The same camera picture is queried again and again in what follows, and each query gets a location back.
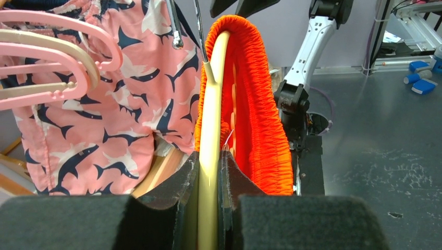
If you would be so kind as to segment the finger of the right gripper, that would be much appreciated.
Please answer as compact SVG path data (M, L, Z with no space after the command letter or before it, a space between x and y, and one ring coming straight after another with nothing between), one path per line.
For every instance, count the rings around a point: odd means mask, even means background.
M240 0L236 9L236 15L247 18L279 2L280 0Z
M210 15L212 18L219 16L237 0L211 0Z

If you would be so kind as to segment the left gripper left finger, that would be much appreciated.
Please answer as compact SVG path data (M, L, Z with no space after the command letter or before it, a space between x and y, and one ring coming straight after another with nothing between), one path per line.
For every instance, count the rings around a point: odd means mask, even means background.
M1 249L196 249L198 157L138 198L11 198L1 206Z

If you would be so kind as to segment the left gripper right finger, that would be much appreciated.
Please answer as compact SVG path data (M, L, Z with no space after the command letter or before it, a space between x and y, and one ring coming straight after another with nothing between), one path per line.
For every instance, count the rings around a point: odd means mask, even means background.
M219 249L388 249L381 225L359 198L266 195L232 154L218 162Z

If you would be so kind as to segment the orange shorts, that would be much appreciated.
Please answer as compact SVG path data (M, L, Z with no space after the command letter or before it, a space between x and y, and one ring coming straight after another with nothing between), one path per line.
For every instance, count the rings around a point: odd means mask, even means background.
M293 194L289 143L272 92L265 46L246 18L224 15L211 26L205 42L208 57L222 32L226 50L220 142L235 150L239 169L268 195Z

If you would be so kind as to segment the yellow hanger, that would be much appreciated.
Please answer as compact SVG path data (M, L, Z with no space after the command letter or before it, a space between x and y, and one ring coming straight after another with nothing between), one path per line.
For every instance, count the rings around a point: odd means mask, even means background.
M219 218L222 209L219 180L221 142L222 88L226 51L230 38L227 31L216 37L213 53L207 53L208 39L203 31L199 1L193 1L201 45L206 88L202 108L200 151L198 158L190 158L191 177L186 191L188 204L183 212L185 219L180 249L219 249L223 225Z

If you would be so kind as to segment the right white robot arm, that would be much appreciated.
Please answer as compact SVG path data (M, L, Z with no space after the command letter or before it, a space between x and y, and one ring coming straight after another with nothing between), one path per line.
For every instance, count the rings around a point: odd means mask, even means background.
M298 55L276 93L271 91L267 54L262 36L248 17L270 2L240 2L235 15L220 17L207 35L205 49L212 71L223 83L222 114L241 116L305 115L309 109L311 76L336 30L349 18L352 1L312 1L309 26Z

